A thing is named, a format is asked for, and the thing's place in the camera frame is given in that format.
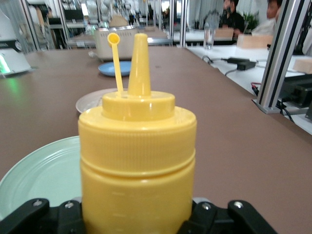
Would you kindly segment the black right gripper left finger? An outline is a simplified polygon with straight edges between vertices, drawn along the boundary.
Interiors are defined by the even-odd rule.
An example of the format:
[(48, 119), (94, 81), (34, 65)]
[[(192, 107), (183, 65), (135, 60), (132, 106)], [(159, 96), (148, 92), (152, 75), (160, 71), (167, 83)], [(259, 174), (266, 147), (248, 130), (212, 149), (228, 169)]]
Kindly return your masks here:
[(2, 234), (84, 234), (80, 202), (68, 200), (51, 207), (48, 199), (26, 201), (0, 222)]

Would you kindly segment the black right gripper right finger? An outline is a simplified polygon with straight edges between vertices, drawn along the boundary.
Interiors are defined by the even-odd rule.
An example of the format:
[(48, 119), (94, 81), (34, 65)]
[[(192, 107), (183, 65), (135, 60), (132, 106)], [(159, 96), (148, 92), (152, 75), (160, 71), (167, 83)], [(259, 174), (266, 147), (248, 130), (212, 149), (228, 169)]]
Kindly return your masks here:
[(180, 234), (275, 234), (277, 231), (247, 201), (232, 200), (220, 208), (195, 198), (192, 213), (179, 228)]

